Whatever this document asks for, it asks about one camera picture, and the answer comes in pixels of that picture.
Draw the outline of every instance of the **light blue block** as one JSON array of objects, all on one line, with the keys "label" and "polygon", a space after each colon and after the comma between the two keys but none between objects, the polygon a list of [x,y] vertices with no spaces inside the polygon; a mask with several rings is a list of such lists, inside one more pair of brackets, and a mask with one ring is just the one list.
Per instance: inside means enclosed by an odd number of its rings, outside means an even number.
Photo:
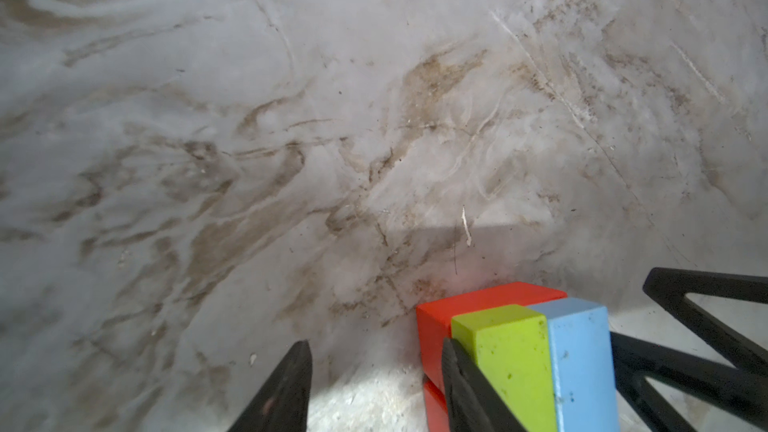
[{"label": "light blue block", "polygon": [[559,432],[618,432],[608,310],[579,298],[529,305],[547,317]]}]

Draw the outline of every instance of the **colored block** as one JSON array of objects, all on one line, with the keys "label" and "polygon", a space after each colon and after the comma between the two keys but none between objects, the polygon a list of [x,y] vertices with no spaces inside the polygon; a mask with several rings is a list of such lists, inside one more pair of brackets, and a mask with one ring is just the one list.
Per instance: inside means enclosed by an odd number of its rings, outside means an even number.
[{"label": "colored block", "polygon": [[528,432],[557,432],[547,319],[521,305],[457,315],[459,341]]},{"label": "colored block", "polygon": [[608,310],[579,298],[529,308],[547,318],[558,430],[618,432]]},{"label": "colored block", "polygon": [[427,377],[445,393],[442,382],[442,341],[451,337],[451,319],[456,315],[502,305],[530,305],[567,297],[565,292],[539,285],[513,282],[456,295],[416,307],[418,342]]},{"label": "colored block", "polygon": [[446,397],[431,380],[424,383],[424,406],[427,409],[429,432],[449,432]]}]

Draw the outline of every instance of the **wooden block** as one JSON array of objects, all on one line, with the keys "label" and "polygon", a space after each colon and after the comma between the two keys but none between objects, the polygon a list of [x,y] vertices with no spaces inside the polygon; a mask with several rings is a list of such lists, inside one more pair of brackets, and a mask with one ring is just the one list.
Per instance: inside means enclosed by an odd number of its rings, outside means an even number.
[{"label": "wooden block", "polygon": [[446,397],[431,380],[424,383],[424,406],[429,432],[449,432]]},{"label": "wooden block", "polygon": [[557,432],[543,314],[505,305],[457,315],[452,332],[528,432]]},{"label": "wooden block", "polygon": [[558,430],[618,432],[606,307],[564,298],[529,308],[547,318]]},{"label": "wooden block", "polygon": [[513,282],[417,306],[418,342],[422,350],[424,373],[445,393],[446,388],[442,382],[442,341],[451,337],[451,319],[456,315],[501,305],[530,305],[565,297],[565,292],[553,288]]}]

